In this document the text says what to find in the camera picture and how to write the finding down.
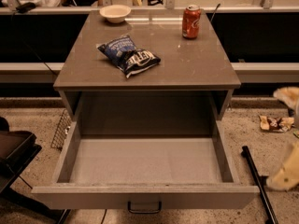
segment terrazzo floor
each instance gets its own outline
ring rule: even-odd
[[[11,131],[27,130],[36,135],[42,150],[22,173],[31,186],[47,186],[55,169],[60,150],[52,141],[64,113],[59,98],[0,99],[0,116],[8,120]],[[298,139],[294,128],[286,133],[268,133],[260,129],[259,115],[288,117],[285,105],[274,98],[233,98],[222,125],[225,142],[234,157],[241,184],[254,185],[247,162],[240,155],[242,146],[248,146],[260,175],[269,175],[281,161],[287,145]],[[34,198],[31,190],[17,179],[12,188]],[[299,188],[288,192],[266,189],[278,222],[298,223]],[[101,223],[105,210],[72,210],[64,223]],[[238,210],[162,210],[156,215],[133,215],[126,210],[107,210],[105,224],[207,224],[207,223],[265,223],[266,213],[257,196],[243,209]],[[0,199],[0,223],[39,224],[55,223],[55,220],[21,208]]]

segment drawer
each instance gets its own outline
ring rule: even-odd
[[[49,187],[51,209],[243,208],[209,91],[85,91]]]

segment white bowl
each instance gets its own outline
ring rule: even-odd
[[[130,7],[125,5],[111,5],[100,9],[100,14],[111,23],[123,22],[130,12]]]

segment red soda can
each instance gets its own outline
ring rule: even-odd
[[[185,38],[194,39],[199,31],[200,8],[197,5],[186,7],[183,15],[182,33]]]

